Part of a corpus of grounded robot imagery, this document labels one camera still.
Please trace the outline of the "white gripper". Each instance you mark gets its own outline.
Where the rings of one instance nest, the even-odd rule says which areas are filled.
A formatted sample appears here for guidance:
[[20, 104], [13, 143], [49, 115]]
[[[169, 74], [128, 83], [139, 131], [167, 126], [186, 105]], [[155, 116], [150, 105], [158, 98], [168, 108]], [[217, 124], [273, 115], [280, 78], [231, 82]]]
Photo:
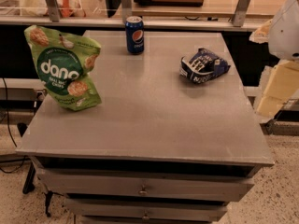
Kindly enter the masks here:
[[250, 36], [253, 43], [267, 43], [269, 52], [282, 59], [264, 69], [262, 94], [254, 109], [260, 116], [273, 118], [299, 90], [299, 0], [286, 0], [273, 20], [266, 21]]

